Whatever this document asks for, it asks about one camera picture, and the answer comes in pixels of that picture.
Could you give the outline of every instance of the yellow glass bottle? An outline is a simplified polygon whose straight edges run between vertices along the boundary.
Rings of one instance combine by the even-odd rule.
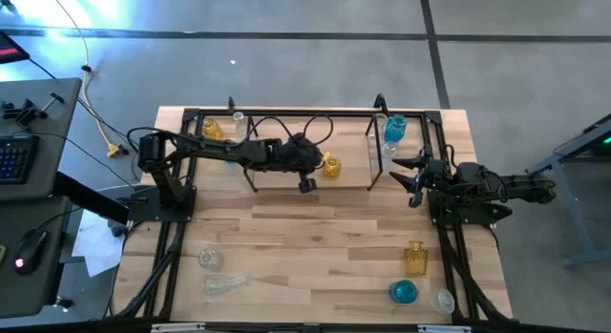
[[[203,135],[208,138],[223,139],[222,129],[216,120],[205,118],[203,120]]]
[[[330,152],[323,155],[325,167],[323,167],[323,175],[326,177],[338,177],[342,171],[342,161],[338,157],[331,156]]]
[[[422,241],[410,241],[405,250],[405,271],[409,276],[426,276],[429,251],[422,249]]]

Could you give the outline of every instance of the concrete floor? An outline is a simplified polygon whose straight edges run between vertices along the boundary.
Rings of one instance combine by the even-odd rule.
[[[18,14],[2,9],[0,28],[71,26],[52,0],[38,0],[43,6],[12,1]],[[420,0],[61,1],[82,27],[96,29],[425,32]],[[437,33],[611,34],[606,5],[611,0],[430,1]],[[81,75],[84,51],[78,38],[48,30],[44,37],[14,39],[55,76]],[[153,125],[160,105],[224,105],[229,95],[239,105],[367,107],[383,93],[391,107],[439,108],[427,41],[89,38],[88,44],[95,69],[91,100],[123,132]],[[500,174],[522,172],[609,114],[608,46],[440,42],[450,105],[467,110],[479,161]],[[0,81],[39,78],[46,75],[29,62],[0,66]],[[133,178],[131,159],[104,157],[105,145],[82,108],[77,108],[70,138]],[[61,170],[94,188],[120,184],[72,146],[66,147]],[[579,251],[562,198],[547,206],[515,202],[512,207],[515,214],[500,222],[498,236],[516,318],[611,330],[606,315],[611,261],[561,266],[563,257]],[[609,224],[592,228],[605,244]],[[0,326],[99,315],[107,301],[100,294],[108,294],[111,277],[89,280],[79,267],[67,270],[62,289],[91,293],[82,297],[91,301],[81,314],[50,319],[52,310],[46,308],[36,317],[0,321]]]

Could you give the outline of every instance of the white paper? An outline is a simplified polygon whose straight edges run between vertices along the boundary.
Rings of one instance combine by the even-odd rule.
[[[84,257],[89,277],[93,277],[119,264],[124,240],[124,235],[113,236],[107,219],[83,210],[73,257]]]

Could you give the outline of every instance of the wooden tabletop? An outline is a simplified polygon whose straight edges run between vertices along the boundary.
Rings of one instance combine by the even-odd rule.
[[[160,107],[156,127],[178,132],[183,110],[183,107]],[[441,113],[446,141],[456,149],[456,162],[475,161],[466,112],[443,110]],[[218,121],[227,136],[235,133],[228,121],[222,117]],[[295,133],[303,129],[306,121],[307,117],[290,118],[289,129]],[[368,119],[334,121],[335,135],[345,135],[348,140],[357,135],[366,138]],[[271,128],[277,123],[268,124],[262,124],[265,135],[272,133],[268,129],[277,129]],[[311,132],[308,130],[308,136],[324,134],[327,125],[321,119],[310,128]],[[430,131],[432,140],[436,141],[434,130]],[[281,133],[277,137],[286,140]],[[410,119],[398,155],[416,156],[422,145],[420,125],[417,120]],[[323,143],[320,147],[323,152],[334,152],[332,144]],[[439,155],[436,146],[434,152]],[[358,160],[350,160],[346,151],[339,152],[343,163],[364,167],[362,151],[358,153]],[[377,171],[375,167],[371,169],[373,173]],[[412,174],[396,165],[391,169]],[[253,193],[237,164],[198,160],[195,178],[198,201],[182,248],[172,321],[451,321],[449,316],[437,314],[430,305],[431,292],[445,287],[445,280],[439,240],[430,224],[426,202],[418,208],[410,208],[410,195],[386,172],[370,192],[365,188],[348,187],[319,189],[305,195],[296,189],[297,176],[284,176],[294,182],[294,189],[262,189]],[[154,184],[148,176],[142,182]],[[127,304],[150,274],[158,231],[158,223],[144,223],[127,241],[115,285],[117,309]],[[497,309],[511,317],[493,236],[477,226],[464,226],[464,231],[474,278]],[[410,240],[423,241],[423,248],[429,251],[426,277],[405,275],[402,254]],[[203,285],[209,272],[198,262],[199,253],[205,248],[222,253],[223,275],[248,276],[248,284],[218,297],[206,298]],[[413,281],[418,288],[419,298],[411,305],[399,306],[390,301],[389,286],[402,279]],[[165,277],[160,289],[164,288]],[[460,281],[457,288],[461,308],[466,311]],[[158,303],[163,293],[159,291]]]

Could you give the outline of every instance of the blue vase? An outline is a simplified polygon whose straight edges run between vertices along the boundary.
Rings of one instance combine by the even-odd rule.
[[[405,129],[408,126],[408,120],[400,114],[395,114],[389,118],[384,132],[384,139],[387,142],[398,143],[405,135]]]
[[[412,281],[396,281],[390,286],[389,295],[395,303],[410,304],[418,298],[418,289]]]

